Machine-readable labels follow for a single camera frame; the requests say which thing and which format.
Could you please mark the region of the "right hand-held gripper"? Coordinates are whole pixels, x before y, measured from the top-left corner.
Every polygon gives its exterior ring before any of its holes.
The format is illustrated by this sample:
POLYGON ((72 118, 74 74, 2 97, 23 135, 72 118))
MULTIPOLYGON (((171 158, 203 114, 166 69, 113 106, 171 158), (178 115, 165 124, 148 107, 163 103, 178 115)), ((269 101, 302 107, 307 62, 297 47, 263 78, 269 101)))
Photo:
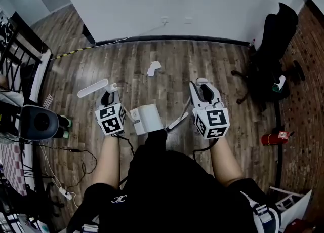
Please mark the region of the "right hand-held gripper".
POLYGON ((206 78, 189 82, 194 124, 204 139, 224 137, 230 127, 228 109, 206 78))

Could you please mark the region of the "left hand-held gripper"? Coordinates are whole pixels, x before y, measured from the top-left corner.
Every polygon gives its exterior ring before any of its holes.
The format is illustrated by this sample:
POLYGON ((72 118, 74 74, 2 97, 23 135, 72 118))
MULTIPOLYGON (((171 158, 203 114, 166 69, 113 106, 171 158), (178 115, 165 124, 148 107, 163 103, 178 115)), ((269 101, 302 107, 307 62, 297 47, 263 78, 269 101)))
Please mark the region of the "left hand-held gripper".
POLYGON ((104 135, 118 134, 124 131, 125 113, 118 90, 117 83, 111 84, 109 92, 105 91, 98 101, 95 115, 104 135))

